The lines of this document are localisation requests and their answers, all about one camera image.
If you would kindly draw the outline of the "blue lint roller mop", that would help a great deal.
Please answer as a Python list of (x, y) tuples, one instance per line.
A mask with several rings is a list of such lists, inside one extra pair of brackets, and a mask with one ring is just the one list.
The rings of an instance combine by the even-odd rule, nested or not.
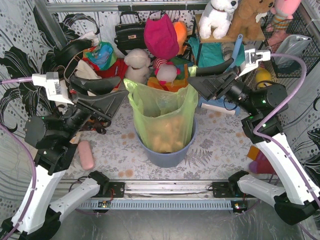
[[(224, 60), (233, 60), (231, 65), (224, 71), (224, 77), (230, 78), (232, 75), (232, 69), (236, 66), (236, 60), (240, 52), (240, 47), (242, 44), (243, 35), (240, 33), (235, 42), (223, 42), (220, 44), (221, 52)], [(199, 98), (198, 106), (202, 109), (215, 111), (228, 115), (238, 115), (240, 113), (240, 108), (234, 103), (226, 102), (225, 96), (221, 96), (218, 99), (205, 100), (202, 96)]]

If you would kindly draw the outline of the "green trash bag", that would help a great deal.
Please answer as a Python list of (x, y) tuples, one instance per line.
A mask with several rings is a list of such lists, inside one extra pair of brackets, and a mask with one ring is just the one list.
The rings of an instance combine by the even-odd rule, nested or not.
[(127, 78), (123, 82), (129, 92), (128, 100), (133, 109), (134, 127), (144, 145), (148, 138), (147, 129), (157, 120), (176, 116), (183, 117), (189, 123), (189, 140), (186, 145), (190, 142), (195, 109), (198, 105), (198, 93), (190, 84), (177, 92), (170, 92)]

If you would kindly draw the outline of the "blue trash bin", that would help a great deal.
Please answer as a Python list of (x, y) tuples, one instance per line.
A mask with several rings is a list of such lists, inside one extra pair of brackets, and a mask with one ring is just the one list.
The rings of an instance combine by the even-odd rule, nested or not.
[(160, 168), (173, 168), (173, 167), (178, 166), (187, 156), (187, 153), (188, 153), (190, 146), (194, 143), (194, 141), (196, 139), (197, 128), (198, 128), (197, 120), (195, 118), (193, 118), (191, 139), (190, 139), (189, 143), (181, 150), (176, 151), (176, 152), (171, 152), (171, 153), (158, 153), (158, 152), (150, 150), (149, 148), (147, 148), (143, 144), (137, 131), (135, 130), (134, 132), (138, 138), (140, 145), (142, 146), (142, 148), (144, 150), (144, 153), (146, 154), (146, 156), (148, 157), (148, 159), (150, 160), (150, 162), (152, 164), (154, 164)]

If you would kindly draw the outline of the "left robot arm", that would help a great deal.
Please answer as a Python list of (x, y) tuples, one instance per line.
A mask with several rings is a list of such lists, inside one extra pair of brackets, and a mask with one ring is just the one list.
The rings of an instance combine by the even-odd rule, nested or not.
[(3, 240), (18, 234), (21, 240), (49, 240), (59, 230), (67, 215), (96, 195), (113, 194), (109, 178), (100, 171), (91, 172), (76, 189), (52, 201), (56, 187), (70, 167), (77, 144), (72, 139), (91, 117), (111, 123), (120, 108), (126, 90), (116, 90), (121, 78), (84, 79), (76, 76), (67, 81), (57, 72), (18, 78), (45, 89), (48, 100), (62, 103), (59, 116), (33, 116), (25, 124), (21, 146), (37, 150), (30, 158), (32, 178), (15, 215), (3, 221)]

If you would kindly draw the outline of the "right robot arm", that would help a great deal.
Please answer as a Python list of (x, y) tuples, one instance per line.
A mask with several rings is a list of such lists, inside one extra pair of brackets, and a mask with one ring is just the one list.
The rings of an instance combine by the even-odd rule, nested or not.
[(272, 206), (285, 223), (295, 225), (320, 208), (320, 188), (300, 165), (278, 120), (277, 114), (287, 109), (291, 98), (286, 88), (273, 83), (253, 90), (241, 81), (242, 75), (260, 68), (263, 62), (246, 60), (240, 67), (232, 67), (230, 61), (212, 67), (191, 66), (188, 81), (204, 99), (225, 97), (247, 113), (242, 129), (282, 183), (278, 187), (241, 170), (222, 188), (215, 187), (213, 194), (258, 198)]

